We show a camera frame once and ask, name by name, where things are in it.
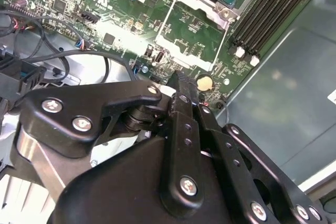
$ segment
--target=gray metal panel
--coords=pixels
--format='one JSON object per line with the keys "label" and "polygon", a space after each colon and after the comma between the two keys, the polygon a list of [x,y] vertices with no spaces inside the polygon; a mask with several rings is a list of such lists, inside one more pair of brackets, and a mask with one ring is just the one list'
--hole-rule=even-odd
{"label": "gray metal panel", "polygon": [[297,184],[336,159],[335,41],[336,1],[311,1],[230,100],[230,122]]}

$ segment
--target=motherboard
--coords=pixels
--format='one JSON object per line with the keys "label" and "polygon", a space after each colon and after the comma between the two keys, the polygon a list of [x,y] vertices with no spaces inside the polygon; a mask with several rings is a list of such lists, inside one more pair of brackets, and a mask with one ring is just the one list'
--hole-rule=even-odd
{"label": "motherboard", "polygon": [[[0,0],[28,15],[72,25],[86,48],[116,52],[135,74],[165,84],[175,70],[194,78],[199,101],[223,102],[310,0]],[[44,28],[73,39],[54,20]]]}

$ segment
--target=screw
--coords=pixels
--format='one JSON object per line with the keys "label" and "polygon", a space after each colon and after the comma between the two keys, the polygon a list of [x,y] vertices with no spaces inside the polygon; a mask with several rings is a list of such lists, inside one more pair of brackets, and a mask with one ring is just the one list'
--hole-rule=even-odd
{"label": "screw", "polygon": [[322,220],[321,216],[320,216],[319,213],[315,210],[315,208],[309,207],[309,210],[310,210],[311,214],[314,215],[315,218],[317,218],[318,220]]}
{"label": "screw", "polygon": [[306,210],[301,207],[300,205],[296,206],[296,210],[298,211],[299,215],[305,219],[305,220],[309,220],[309,215],[307,214]]}
{"label": "screw", "polygon": [[207,107],[203,106],[203,111],[207,114],[210,114],[210,109],[208,109]]}
{"label": "screw", "polygon": [[92,160],[92,161],[90,162],[90,164],[91,164],[91,167],[95,167],[95,166],[98,165],[98,161],[97,161],[97,160]]}
{"label": "screw", "polygon": [[141,71],[142,71],[143,73],[148,73],[149,69],[148,69],[147,66],[142,66]]}
{"label": "screw", "polygon": [[188,103],[188,98],[185,95],[180,95],[180,99],[185,103]]}
{"label": "screw", "polygon": [[233,133],[239,135],[239,130],[236,127],[231,126],[231,130],[233,131]]}
{"label": "screw", "polygon": [[195,182],[190,178],[187,177],[181,178],[180,187],[182,191],[184,191],[184,193],[189,196],[194,196],[197,193],[197,187],[195,185]]}
{"label": "screw", "polygon": [[228,10],[225,10],[225,11],[223,11],[222,12],[222,16],[224,17],[224,18],[227,18],[228,16],[229,16],[229,11]]}
{"label": "screw", "polygon": [[50,113],[58,113],[62,110],[63,106],[59,101],[49,99],[42,103],[42,108]]}
{"label": "screw", "polygon": [[261,204],[252,202],[251,208],[253,213],[258,217],[259,220],[265,221],[267,219],[266,212]]}
{"label": "screw", "polygon": [[88,119],[82,117],[75,118],[72,121],[72,125],[77,131],[82,132],[89,131],[92,127],[91,122]]}
{"label": "screw", "polygon": [[229,79],[225,79],[225,80],[223,81],[223,84],[224,84],[225,86],[228,86],[228,85],[230,84],[230,80],[229,80]]}
{"label": "screw", "polygon": [[152,94],[157,94],[157,91],[154,87],[148,87],[148,91],[151,92]]}

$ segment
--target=electrolytic capacitor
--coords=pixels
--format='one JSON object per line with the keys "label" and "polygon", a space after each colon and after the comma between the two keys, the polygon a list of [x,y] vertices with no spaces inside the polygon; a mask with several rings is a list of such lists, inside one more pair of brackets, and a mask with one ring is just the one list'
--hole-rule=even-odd
{"label": "electrolytic capacitor", "polygon": [[14,2],[14,5],[20,7],[20,8],[25,8],[27,7],[29,4],[29,1],[28,0],[16,0]]}

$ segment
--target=white sticker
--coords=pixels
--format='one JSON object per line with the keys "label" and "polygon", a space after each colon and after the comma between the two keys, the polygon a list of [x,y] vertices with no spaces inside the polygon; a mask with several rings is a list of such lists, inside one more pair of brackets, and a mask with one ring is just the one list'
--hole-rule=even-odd
{"label": "white sticker", "polygon": [[328,99],[336,104],[336,90],[328,96]]}

